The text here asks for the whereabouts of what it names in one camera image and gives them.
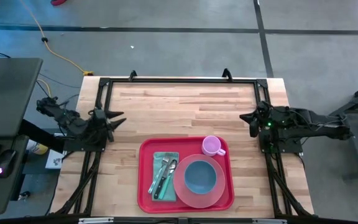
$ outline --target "black desk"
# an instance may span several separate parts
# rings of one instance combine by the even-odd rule
[[[28,140],[63,149],[60,140],[23,119],[41,64],[39,58],[0,58],[0,153],[10,148],[17,152],[12,174],[0,179],[0,213],[5,211],[12,191],[22,184],[18,176],[22,177]]]

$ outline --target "computer mouse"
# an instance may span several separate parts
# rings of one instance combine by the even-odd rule
[[[9,177],[15,164],[16,151],[12,149],[5,150],[0,155],[0,178]]]

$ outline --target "silverware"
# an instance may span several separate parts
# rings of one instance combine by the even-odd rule
[[[157,175],[154,177],[154,180],[153,180],[153,182],[152,182],[152,185],[150,186],[150,188],[149,188],[149,190],[147,191],[147,193],[151,194],[151,193],[153,192],[154,185],[155,185],[155,183],[157,182],[158,178],[160,177],[162,168],[163,168],[165,165],[168,165],[168,161],[169,161],[168,153],[165,153],[164,158],[162,158],[162,161],[161,161],[161,168],[160,168],[160,170],[158,171]]]
[[[161,192],[162,185],[164,184],[165,179],[167,179],[168,171],[170,170],[170,167],[171,167],[171,166],[176,166],[176,160],[172,160],[172,161],[169,163],[169,166],[166,166],[166,168],[165,168],[165,170],[164,170],[164,173],[162,174],[161,180],[160,180],[160,182],[158,183],[157,189],[155,190],[154,199],[158,199],[158,195],[159,195],[160,192]]]
[[[164,182],[164,185],[162,187],[160,195],[158,196],[158,199],[162,200],[164,198],[165,191],[167,190],[167,187],[169,185],[169,180],[170,180],[170,178],[172,176],[173,171],[175,171],[175,169],[177,168],[177,164],[178,164],[178,162],[176,160],[172,160],[172,162],[170,163],[168,177]]]

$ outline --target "concrete floor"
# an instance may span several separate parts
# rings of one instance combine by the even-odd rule
[[[176,27],[257,29],[253,0],[69,0],[52,7],[46,0],[26,0],[42,25],[83,27]],[[358,0],[260,0],[266,29],[358,30]],[[0,0],[0,25],[34,25],[19,1]],[[227,67],[235,77],[266,77],[259,34],[161,32],[46,32],[51,48],[96,75],[218,77]],[[80,86],[81,73],[46,51],[38,31],[0,30],[0,52],[11,57],[40,57],[42,73]],[[284,78],[290,104],[328,114],[358,90],[358,35],[267,35],[274,77]],[[79,92],[48,81],[61,99]],[[42,128],[55,122],[35,110],[44,97],[36,87],[26,119]],[[75,108],[74,101],[69,108]],[[358,180],[342,175],[358,168],[346,141],[314,138],[304,145],[306,176],[315,213],[358,220]],[[26,203],[9,206],[0,218],[43,215],[40,202],[53,187]]]

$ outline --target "red object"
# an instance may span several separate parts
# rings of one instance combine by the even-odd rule
[[[193,208],[185,204],[177,197],[176,202],[154,202],[152,195],[147,193],[153,179],[153,156],[155,152],[178,152],[179,162],[193,154],[202,154],[201,147],[203,139],[201,137],[188,138],[165,138],[148,139],[140,146],[139,150],[139,173],[137,182],[137,203],[139,207],[147,213],[175,213],[175,212],[207,212],[228,209],[234,201],[233,180],[229,158],[229,148],[227,143],[222,142],[222,149],[226,151],[225,156],[213,156],[212,158],[222,167],[226,178],[226,186],[222,197],[208,208]]]
[[[53,5],[53,6],[59,6],[61,4],[63,4],[64,2],[66,2],[67,0],[51,0],[50,3]]]
[[[194,161],[206,161],[211,164],[216,171],[216,185],[207,194],[195,194],[186,187],[185,171],[188,165]],[[222,167],[212,157],[195,154],[184,158],[178,165],[173,179],[173,186],[177,196],[182,202],[193,208],[206,208],[214,205],[221,197],[226,186],[226,179]]]

